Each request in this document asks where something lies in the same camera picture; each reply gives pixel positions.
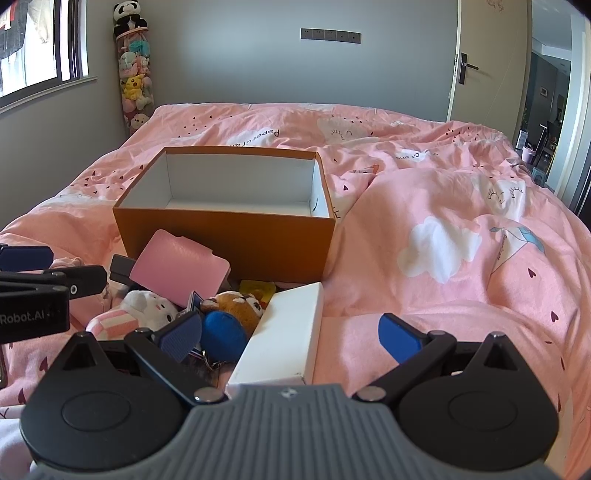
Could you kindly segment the small black box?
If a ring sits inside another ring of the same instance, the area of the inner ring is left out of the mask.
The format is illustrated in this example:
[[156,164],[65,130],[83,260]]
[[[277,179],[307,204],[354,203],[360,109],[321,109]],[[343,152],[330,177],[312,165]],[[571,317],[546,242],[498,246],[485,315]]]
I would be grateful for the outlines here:
[[125,285],[130,290],[138,289],[138,284],[130,278],[135,260],[120,254],[114,254],[109,267],[109,279]]

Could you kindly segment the white pink plush toy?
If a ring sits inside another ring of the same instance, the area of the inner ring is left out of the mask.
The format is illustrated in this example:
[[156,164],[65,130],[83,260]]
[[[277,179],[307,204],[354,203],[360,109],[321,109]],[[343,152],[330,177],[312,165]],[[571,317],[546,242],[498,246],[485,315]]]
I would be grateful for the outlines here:
[[150,291],[133,290],[118,306],[94,317],[86,330],[99,341],[121,340],[137,328],[157,331],[177,315],[176,306],[169,300]]

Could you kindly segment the pink card holder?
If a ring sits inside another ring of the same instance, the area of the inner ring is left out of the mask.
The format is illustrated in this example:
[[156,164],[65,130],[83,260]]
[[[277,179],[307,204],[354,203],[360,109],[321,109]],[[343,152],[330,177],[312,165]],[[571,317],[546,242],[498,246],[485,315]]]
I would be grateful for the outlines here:
[[135,261],[129,278],[153,292],[185,307],[196,292],[213,297],[228,278],[228,260],[185,237],[157,230]]

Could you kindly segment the brown fox plush keychain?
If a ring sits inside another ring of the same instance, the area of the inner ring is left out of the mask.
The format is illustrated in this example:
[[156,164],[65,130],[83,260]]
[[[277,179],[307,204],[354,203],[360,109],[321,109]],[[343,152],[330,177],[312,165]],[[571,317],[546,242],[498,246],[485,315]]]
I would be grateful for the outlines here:
[[221,311],[231,314],[245,329],[247,337],[252,336],[263,317],[264,308],[252,294],[243,295],[238,291],[224,291],[204,299],[200,310],[205,314]]

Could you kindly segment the yellow tape measure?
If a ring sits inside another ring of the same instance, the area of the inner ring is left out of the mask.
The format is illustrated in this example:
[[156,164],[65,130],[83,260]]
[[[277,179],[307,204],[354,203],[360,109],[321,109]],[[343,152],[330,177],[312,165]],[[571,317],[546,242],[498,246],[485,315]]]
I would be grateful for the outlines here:
[[276,284],[256,280],[242,280],[239,284],[238,291],[245,296],[255,296],[260,305],[266,308],[270,303],[270,299],[276,294]]

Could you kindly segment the white glasses case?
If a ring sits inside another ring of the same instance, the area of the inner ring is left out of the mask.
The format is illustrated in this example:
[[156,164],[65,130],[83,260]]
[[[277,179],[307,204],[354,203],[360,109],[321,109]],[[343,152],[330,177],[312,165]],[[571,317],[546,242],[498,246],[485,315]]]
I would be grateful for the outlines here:
[[243,385],[310,385],[323,306],[320,282],[274,294],[225,384],[226,394],[234,396]]

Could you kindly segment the pink printed duvet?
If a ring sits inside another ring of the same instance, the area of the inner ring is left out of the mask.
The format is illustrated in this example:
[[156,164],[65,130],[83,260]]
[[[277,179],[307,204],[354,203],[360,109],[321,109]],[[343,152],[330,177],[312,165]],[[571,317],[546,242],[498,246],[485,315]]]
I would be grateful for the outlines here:
[[47,245],[60,267],[108,263],[123,249],[113,205],[149,160],[212,145],[322,158],[337,227],[315,383],[353,393],[390,370],[386,312],[463,341],[503,331],[558,411],[550,463],[567,479],[589,469],[590,233],[493,129],[345,105],[164,105],[1,240]]

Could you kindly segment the orange cardboard box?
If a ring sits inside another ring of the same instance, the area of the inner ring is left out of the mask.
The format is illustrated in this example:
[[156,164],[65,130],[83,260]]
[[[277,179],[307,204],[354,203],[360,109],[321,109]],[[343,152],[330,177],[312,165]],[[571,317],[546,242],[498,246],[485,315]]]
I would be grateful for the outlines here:
[[136,258],[158,230],[228,260],[237,279],[322,279],[335,214],[322,158],[262,147],[165,147],[113,207]]

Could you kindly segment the window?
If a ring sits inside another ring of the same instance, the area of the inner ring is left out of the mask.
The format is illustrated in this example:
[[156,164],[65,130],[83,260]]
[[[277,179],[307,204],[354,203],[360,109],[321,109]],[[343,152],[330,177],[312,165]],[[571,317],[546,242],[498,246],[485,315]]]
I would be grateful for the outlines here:
[[86,1],[1,3],[1,110],[89,77]]

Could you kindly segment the plush toy hanging organizer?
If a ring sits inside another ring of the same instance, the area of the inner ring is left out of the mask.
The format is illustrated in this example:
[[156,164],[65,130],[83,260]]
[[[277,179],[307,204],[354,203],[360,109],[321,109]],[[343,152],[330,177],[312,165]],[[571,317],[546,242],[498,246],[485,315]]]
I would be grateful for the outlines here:
[[147,27],[138,27],[115,39],[121,107],[129,136],[149,120],[154,110],[147,32]]

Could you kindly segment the panda plush toy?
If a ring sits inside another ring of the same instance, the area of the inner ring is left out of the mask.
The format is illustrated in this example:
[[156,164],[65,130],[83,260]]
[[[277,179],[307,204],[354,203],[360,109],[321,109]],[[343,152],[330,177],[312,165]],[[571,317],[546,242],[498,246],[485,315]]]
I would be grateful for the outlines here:
[[118,37],[130,30],[147,28],[147,21],[141,16],[141,6],[138,1],[128,0],[117,3],[113,7],[113,34]]

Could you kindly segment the beige door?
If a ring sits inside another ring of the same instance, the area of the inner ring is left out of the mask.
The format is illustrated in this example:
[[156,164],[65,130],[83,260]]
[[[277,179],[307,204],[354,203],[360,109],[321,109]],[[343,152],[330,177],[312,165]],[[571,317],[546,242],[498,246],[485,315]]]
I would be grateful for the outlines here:
[[[447,119],[516,137],[525,106],[532,49],[532,3],[462,0]],[[458,83],[460,55],[480,68]]]

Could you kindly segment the grey wall switch panel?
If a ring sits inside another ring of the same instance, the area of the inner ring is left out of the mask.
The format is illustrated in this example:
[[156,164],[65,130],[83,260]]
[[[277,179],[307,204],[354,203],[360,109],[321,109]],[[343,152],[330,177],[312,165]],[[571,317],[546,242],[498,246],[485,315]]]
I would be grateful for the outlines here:
[[312,29],[301,28],[301,40],[329,41],[360,44],[362,43],[362,34],[359,32],[349,32],[331,29]]

